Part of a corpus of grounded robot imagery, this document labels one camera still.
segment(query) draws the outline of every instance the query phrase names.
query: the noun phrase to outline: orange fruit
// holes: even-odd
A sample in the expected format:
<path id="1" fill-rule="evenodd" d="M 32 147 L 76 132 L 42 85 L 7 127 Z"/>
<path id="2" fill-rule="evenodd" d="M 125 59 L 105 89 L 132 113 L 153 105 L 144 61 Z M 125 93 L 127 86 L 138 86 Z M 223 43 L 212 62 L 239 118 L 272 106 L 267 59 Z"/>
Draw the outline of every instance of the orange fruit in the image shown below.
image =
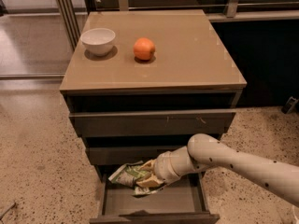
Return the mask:
<path id="1" fill-rule="evenodd" d="M 146 37 L 141 37 L 134 43 L 133 51 L 136 58 L 148 61 L 152 58 L 156 48 L 151 40 Z"/>

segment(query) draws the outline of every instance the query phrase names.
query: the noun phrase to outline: tabletop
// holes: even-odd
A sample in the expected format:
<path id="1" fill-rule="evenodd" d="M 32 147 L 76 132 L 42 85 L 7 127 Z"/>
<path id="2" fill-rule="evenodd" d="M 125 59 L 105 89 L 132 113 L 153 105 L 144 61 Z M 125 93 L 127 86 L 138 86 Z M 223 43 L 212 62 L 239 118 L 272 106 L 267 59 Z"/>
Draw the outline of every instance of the tabletop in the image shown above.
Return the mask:
<path id="1" fill-rule="evenodd" d="M 246 80 L 202 10 L 92 12 L 83 32 L 105 27 L 116 33 L 105 57 L 79 41 L 61 85 L 66 91 L 126 89 L 242 89 Z M 135 59 L 139 37 L 152 40 L 149 62 Z"/>

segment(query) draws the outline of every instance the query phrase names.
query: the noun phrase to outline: granite floor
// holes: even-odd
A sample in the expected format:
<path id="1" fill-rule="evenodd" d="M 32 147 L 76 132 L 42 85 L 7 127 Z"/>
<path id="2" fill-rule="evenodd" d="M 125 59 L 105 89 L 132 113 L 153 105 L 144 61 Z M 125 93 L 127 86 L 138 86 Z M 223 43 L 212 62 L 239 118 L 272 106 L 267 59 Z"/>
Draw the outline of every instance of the granite floor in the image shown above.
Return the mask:
<path id="1" fill-rule="evenodd" d="M 80 27 L 85 15 L 78 16 Z M 0 17 L 0 74 L 63 73 L 72 51 L 59 16 Z M 60 80 L 0 80 L 0 214 L 3 222 L 88 223 L 101 184 L 69 120 Z M 238 108 L 221 141 L 299 166 L 299 115 L 280 107 Z M 292 206 L 223 168 L 204 187 L 218 224 L 291 224 Z"/>

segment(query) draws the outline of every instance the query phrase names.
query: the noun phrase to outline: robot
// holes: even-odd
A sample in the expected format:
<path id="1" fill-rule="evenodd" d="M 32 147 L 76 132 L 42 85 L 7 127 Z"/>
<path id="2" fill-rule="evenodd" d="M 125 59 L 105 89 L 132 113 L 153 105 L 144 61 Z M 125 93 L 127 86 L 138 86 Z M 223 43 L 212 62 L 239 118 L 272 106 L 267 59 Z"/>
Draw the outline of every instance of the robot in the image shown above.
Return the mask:
<path id="1" fill-rule="evenodd" d="M 202 173 L 216 166 L 230 169 L 299 207 L 299 167 L 234 150 L 201 133 L 192 136 L 186 147 L 146 162 L 142 169 L 152 175 L 138 185 L 148 188 L 169 185 L 186 174 Z"/>

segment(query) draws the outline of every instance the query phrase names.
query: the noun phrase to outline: bowl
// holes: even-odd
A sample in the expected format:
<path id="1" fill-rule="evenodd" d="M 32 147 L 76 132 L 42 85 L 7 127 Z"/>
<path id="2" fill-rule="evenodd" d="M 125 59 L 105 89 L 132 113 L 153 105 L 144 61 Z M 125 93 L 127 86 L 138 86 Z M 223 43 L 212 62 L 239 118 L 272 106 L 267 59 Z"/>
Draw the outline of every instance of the bowl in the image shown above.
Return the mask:
<path id="1" fill-rule="evenodd" d="M 107 28 L 91 29 L 81 36 L 81 41 L 90 53 L 105 56 L 114 46 L 115 33 Z"/>

